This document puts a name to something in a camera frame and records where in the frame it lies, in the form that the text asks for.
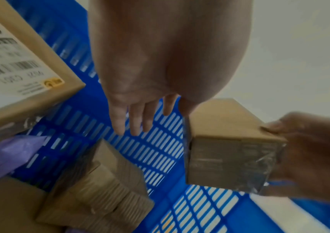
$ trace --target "barcode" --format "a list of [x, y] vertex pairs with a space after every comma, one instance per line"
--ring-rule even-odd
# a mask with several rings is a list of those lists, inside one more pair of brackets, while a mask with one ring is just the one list
[[40, 65], [33, 60], [30, 61], [19, 61], [9, 64], [0, 64], [0, 74], [5, 74], [14, 71], [21, 71], [26, 69], [38, 68]]

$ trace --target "hand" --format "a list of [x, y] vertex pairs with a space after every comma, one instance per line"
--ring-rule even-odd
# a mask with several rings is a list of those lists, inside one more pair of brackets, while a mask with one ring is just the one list
[[158, 101], [182, 115], [215, 96], [246, 50], [252, 0], [91, 0], [95, 68], [113, 129], [122, 135], [129, 109], [133, 135], [150, 130]]
[[262, 195], [330, 202], [330, 118], [292, 112], [262, 128], [288, 139], [270, 179], [292, 181], [269, 185]]

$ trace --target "blue plastic grid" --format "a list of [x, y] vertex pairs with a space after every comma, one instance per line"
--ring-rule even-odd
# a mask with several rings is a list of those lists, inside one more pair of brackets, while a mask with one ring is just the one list
[[[144, 171], [150, 197], [156, 203], [135, 232], [282, 232], [244, 193], [185, 184], [178, 112], [165, 117], [160, 104], [149, 133], [132, 137], [113, 132], [90, 54], [87, 12], [78, 3], [9, 2], [87, 85], [27, 132], [48, 138], [14, 177], [48, 191], [69, 163], [104, 138]], [[295, 203], [330, 228], [330, 205]]]

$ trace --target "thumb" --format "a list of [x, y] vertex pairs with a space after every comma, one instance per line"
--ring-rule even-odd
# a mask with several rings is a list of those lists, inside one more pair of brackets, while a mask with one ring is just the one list
[[330, 117], [303, 112], [290, 112], [278, 121], [261, 126], [275, 134], [302, 133], [330, 142]]
[[197, 107], [199, 103], [190, 101], [181, 97], [178, 103], [179, 112], [183, 117], [189, 116]]

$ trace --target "brown box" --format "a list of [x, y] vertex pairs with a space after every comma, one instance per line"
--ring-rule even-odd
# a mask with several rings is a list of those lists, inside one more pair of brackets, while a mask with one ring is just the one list
[[186, 182], [259, 193], [286, 140], [234, 99], [213, 99], [184, 120]]
[[142, 170], [101, 140], [62, 174], [37, 221], [130, 233], [153, 206]]
[[43, 190], [16, 179], [0, 179], [0, 233], [62, 233], [60, 226], [34, 220], [46, 196]]
[[0, 140], [32, 127], [84, 83], [0, 0]]

